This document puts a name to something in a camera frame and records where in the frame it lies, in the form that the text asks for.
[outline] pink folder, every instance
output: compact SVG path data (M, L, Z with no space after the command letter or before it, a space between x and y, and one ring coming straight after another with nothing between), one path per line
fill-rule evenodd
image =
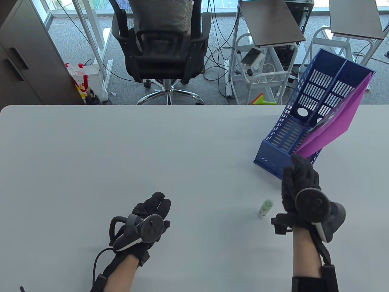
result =
M348 130L372 77L370 73L310 130L296 154L309 157Z

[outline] chair base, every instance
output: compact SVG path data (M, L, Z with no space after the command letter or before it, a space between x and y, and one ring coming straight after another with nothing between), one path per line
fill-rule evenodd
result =
M171 83L170 79L164 79L163 84L159 83L156 80L152 80L152 82L154 84L156 84L157 86L159 86L161 89L142 97L140 100L138 100L137 104L144 104L146 101L152 100L152 99L160 97L160 96L166 97L166 104L173 104L172 99L173 99L174 94L179 94L182 96L186 96L186 97L190 97L192 99L195 99L197 101L196 104L204 104L204 101L197 94L195 94L193 92L179 90L179 89L174 88L174 86L180 82L180 79L177 79L174 82L174 84Z

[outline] drawer handle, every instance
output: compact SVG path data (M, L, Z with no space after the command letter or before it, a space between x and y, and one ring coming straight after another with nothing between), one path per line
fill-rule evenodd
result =
M14 54L17 60L22 64L23 69L28 70L26 62L23 60L22 56L19 54L18 50L15 47L10 48L10 51Z
M13 71L14 75L16 76L16 78L19 80L19 81L24 81L24 78L23 76L19 73L19 70L14 66L14 64L8 60L8 59L5 59L4 62L7 64L7 66L11 69L11 71Z

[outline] black glove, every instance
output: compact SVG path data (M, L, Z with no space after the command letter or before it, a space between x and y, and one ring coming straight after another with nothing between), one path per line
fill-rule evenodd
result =
M161 192L156 192L152 195L151 198L147 199L144 203L139 203L136 205L134 210L132 210L132 214L139 216L142 219L147 218L150 215L157 214L165 219L167 214L169 213L170 206L172 202L169 199L165 199L165 195ZM164 233L170 227L170 221L165 220L164 223ZM115 239L118 238L124 232L125 225L123 225L119 231L117 232ZM116 252L115 258L112 263L105 269L105 272L111 271L113 268L116 268L118 262L122 262L123 259L127 255L134 255L137 259L139 259L139 265L142 266L147 259L149 258L148 249L150 249L154 242L151 243L137 243L126 250L121 252Z
M156 192L152 195L151 198L147 199L144 203L139 203L136 205L134 210L132 210L132 214L139 216L142 219L147 218L152 214L157 214L165 219L167 214L169 213L170 206L172 202L169 199L165 199L165 195L161 192ZM164 229L162 234L170 227L170 221L164 220ZM148 258L148 252L153 244L152 243L138 243L136 245L131 246L129 249L124 250L127 254L134 255L139 260L142 260L146 257Z
M314 170L311 162L301 156L292 156L293 167L285 168L282 177L282 205L285 211L297 213L296 196L305 188L316 188L319 186L319 174Z

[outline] small green bottle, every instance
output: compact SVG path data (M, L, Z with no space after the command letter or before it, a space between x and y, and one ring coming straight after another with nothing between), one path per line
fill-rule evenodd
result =
M273 201L272 200L266 200L261 208L259 209L259 212L258 212L258 217L259 218L262 218L262 217L265 217L266 214L269 212L269 210L273 207Z

